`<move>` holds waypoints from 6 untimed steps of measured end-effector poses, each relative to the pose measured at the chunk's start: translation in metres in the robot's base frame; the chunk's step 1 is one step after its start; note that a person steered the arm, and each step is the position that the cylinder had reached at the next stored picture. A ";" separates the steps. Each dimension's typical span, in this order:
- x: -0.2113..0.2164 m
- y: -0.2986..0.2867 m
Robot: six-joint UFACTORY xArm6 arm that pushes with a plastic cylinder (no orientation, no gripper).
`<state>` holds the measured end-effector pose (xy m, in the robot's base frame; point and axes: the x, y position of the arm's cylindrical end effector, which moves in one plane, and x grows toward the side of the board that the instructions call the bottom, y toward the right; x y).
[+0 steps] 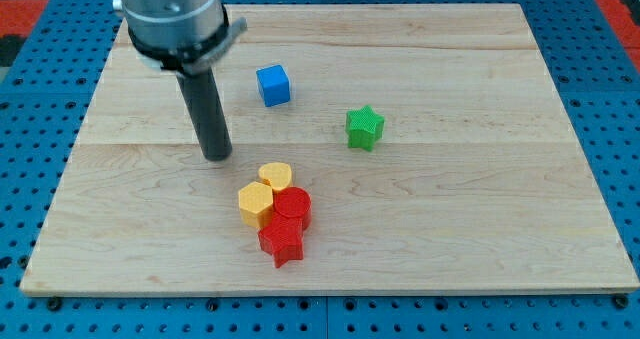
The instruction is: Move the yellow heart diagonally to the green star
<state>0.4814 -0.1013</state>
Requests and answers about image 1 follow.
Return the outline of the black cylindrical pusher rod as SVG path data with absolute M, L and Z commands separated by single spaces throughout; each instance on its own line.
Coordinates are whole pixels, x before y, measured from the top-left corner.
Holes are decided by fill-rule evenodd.
M 204 158 L 225 160 L 232 144 L 212 70 L 179 72 L 177 81 Z

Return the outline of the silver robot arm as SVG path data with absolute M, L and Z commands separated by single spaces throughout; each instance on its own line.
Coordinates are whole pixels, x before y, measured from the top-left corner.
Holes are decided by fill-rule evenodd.
M 131 42 L 147 64 L 176 75 L 203 156 L 222 161 L 232 152 L 213 65 L 247 30 L 229 19 L 222 0 L 113 0 Z

